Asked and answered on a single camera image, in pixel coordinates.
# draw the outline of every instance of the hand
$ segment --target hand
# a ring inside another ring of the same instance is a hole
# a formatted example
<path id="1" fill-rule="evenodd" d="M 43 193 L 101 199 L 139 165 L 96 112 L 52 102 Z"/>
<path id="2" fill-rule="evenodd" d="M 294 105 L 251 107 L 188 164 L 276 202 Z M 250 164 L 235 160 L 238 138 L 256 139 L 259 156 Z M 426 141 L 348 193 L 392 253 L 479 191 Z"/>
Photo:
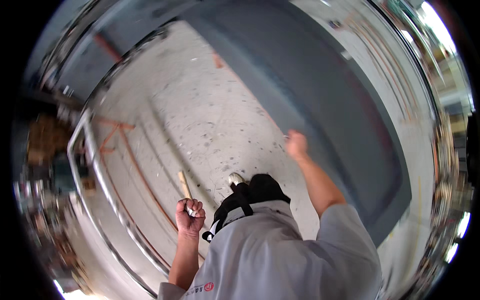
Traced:
<path id="1" fill-rule="evenodd" d="M 185 204 L 187 207 L 196 212 L 195 217 L 189 216 L 185 211 Z M 179 235 L 186 238 L 200 237 L 200 229 L 205 222 L 205 210 L 202 209 L 202 202 L 197 199 L 182 199 L 177 202 L 177 211 L 175 213 L 175 219 L 177 220 L 177 226 L 179 228 Z"/>
<path id="2" fill-rule="evenodd" d="M 300 159 L 308 157 L 307 138 L 296 130 L 290 129 L 288 131 L 288 139 L 285 142 L 285 148 L 287 149 L 288 155 L 297 162 Z"/>

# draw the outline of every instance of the red logo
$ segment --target red logo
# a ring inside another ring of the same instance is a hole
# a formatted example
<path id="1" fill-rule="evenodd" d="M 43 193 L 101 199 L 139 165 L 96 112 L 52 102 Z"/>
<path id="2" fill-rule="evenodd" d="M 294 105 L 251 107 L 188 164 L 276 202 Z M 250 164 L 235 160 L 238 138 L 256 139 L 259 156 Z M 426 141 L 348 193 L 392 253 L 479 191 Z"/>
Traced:
<path id="1" fill-rule="evenodd" d="M 213 282 L 207 283 L 207 284 L 204 286 L 204 290 L 207 291 L 207 292 L 213 290 Z"/>

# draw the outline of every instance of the man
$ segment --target man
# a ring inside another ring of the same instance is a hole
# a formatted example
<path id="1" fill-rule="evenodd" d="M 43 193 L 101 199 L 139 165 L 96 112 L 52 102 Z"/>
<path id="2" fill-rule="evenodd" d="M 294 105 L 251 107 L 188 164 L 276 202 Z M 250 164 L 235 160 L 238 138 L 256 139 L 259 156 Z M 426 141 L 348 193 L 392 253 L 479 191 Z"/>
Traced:
<path id="1" fill-rule="evenodd" d="M 305 136 L 288 134 L 287 152 L 298 163 L 320 218 L 316 240 L 302 240 L 290 199 L 273 178 L 258 174 L 247 185 L 231 174 L 234 193 L 202 235 L 210 249 L 200 269 L 202 202 L 177 203 L 177 252 L 159 299 L 375 299 L 381 269 L 372 239 L 357 211 L 307 155 Z"/>

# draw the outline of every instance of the shoe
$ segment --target shoe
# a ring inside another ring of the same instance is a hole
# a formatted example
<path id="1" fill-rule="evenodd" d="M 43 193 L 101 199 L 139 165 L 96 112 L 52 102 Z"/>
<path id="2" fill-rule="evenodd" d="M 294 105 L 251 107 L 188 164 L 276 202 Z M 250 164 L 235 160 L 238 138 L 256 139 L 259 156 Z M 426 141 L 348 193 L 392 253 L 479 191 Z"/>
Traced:
<path id="1" fill-rule="evenodd" d="M 245 179 L 243 179 L 242 176 L 240 176 L 239 174 L 237 173 L 231 173 L 229 176 L 228 176 L 228 184 L 232 184 L 232 183 L 235 183 L 235 185 L 239 184 L 240 182 L 243 182 L 245 183 Z"/>

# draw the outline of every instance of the right hand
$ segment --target right hand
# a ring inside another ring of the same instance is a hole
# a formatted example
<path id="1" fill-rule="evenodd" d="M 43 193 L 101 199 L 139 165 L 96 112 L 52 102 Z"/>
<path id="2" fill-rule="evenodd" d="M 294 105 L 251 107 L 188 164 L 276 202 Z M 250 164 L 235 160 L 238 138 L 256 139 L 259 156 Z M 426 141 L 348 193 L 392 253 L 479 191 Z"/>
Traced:
<path id="1" fill-rule="evenodd" d="M 288 131 L 288 139 L 285 142 L 285 148 L 287 149 L 288 155 L 290 155 L 293 160 L 298 162 L 300 159 L 308 157 L 307 145 L 307 138 L 305 135 L 293 129 Z"/>

